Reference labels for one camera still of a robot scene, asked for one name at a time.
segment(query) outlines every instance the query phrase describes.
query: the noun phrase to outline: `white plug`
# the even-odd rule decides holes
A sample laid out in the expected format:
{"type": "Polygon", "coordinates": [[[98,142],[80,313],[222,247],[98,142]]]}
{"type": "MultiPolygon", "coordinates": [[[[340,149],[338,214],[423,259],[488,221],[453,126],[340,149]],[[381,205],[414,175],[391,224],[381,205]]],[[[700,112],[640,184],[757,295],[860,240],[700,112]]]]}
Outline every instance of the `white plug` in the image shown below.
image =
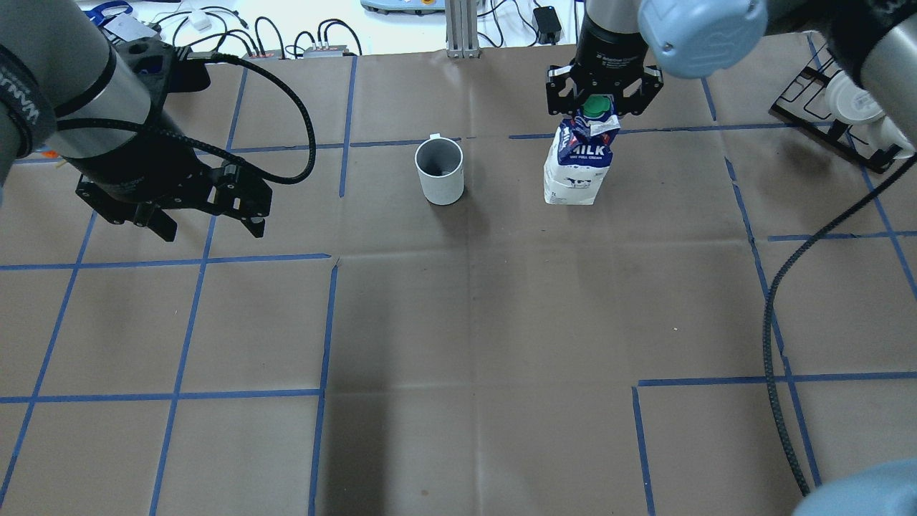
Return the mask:
{"type": "Polygon", "coordinates": [[[213,22],[210,21],[210,17],[201,9],[192,9],[191,14],[188,15],[188,21],[191,22],[191,26],[198,32],[204,32],[213,25],[213,22]]]}

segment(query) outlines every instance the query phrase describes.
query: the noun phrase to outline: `green cap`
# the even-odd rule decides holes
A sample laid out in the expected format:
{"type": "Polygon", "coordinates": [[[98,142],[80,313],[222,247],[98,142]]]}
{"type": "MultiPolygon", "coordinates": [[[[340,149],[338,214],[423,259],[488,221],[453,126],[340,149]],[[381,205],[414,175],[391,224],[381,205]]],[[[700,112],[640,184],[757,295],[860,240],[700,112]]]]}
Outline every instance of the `green cap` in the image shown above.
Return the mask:
{"type": "Polygon", "coordinates": [[[598,118],[612,108],[612,101],[604,95],[592,95],[582,105],[582,114],[587,118],[598,118]]]}

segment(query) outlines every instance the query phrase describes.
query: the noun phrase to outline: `milk carton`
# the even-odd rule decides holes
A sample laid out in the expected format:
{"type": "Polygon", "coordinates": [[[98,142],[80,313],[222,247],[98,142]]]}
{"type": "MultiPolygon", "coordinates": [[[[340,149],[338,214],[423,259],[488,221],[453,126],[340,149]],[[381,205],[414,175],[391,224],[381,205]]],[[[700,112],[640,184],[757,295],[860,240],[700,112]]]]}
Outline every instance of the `milk carton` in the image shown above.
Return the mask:
{"type": "Polygon", "coordinates": [[[607,96],[593,95],[576,117],[560,122],[545,162],[545,202],[591,205],[612,165],[621,129],[607,96]]]}

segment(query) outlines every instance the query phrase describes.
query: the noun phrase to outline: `white floor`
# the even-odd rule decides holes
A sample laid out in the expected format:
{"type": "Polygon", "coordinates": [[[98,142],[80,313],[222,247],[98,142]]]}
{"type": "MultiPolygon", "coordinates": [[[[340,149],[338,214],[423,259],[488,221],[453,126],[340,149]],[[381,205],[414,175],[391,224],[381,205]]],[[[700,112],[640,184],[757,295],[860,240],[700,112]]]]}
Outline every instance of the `white floor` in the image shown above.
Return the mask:
{"type": "MultiPolygon", "coordinates": [[[[490,10],[491,0],[482,0],[488,7],[482,7],[479,12],[490,10]]],[[[536,6],[533,0],[507,0],[497,9],[500,27],[506,37],[506,46],[524,47],[532,42],[534,35],[519,17],[513,2],[518,2],[520,11],[526,20],[531,21],[532,9],[536,6]]],[[[101,0],[77,0],[82,9],[90,9],[101,0]]],[[[564,27],[562,43],[572,43],[575,40],[573,27],[573,0],[540,0],[542,6],[554,6],[557,9],[561,24],[564,27]]],[[[143,21],[151,21],[164,17],[181,5],[181,9],[201,6],[226,6],[236,9],[249,23],[249,32],[254,36],[254,21],[259,16],[273,20],[280,29],[284,43],[289,45],[302,30],[309,30],[315,34],[318,23],[324,19],[337,17],[353,27],[363,45],[363,52],[367,54],[394,54],[406,52],[431,51],[445,48],[446,16],[436,13],[426,16],[407,14],[381,15],[371,13],[364,9],[359,0],[184,0],[180,4],[163,4],[159,2],[130,2],[134,6],[135,16],[143,21]]],[[[580,18],[583,14],[583,4],[579,5],[580,18]]],[[[232,16],[226,16],[230,28],[240,28],[238,23],[233,23],[232,16]]],[[[181,23],[182,17],[173,17],[166,21],[163,27],[163,38],[171,40],[172,32],[181,23]]],[[[267,41],[275,38],[273,29],[269,24],[260,23],[260,34],[268,46],[267,41]]],[[[220,32],[222,25],[215,23],[205,32],[197,32],[189,26],[182,28],[177,39],[178,44],[187,44],[200,39],[208,34],[220,32]]],[[[499,43],[499,35],[492,16],[479,18],[478,31],[487,34],[499,43]]],[[[348,44],[356,51],[352,38],[343,28],[334,28],[329,32],[332,44],[348,44]]],[[[481,39],[481,46],[487,47],[488,43],[481,39]]],[[[241,53],[241,44],[228,42],[222,49],[226,52],[241,53]]]]}

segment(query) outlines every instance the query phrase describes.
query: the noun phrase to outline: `black power adapter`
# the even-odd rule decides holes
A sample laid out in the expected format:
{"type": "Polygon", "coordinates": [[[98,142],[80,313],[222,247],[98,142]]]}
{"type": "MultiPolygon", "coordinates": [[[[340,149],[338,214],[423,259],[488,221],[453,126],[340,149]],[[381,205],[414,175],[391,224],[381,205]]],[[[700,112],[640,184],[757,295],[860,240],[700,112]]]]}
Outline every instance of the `black power adapter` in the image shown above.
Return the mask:
{"type": "Polygon", "coordinates": [[[552,6],[536,7],[532,11],[532,25],[538,32],[538,43],[557,45],[560,41],[560,19],[552,6]]]}

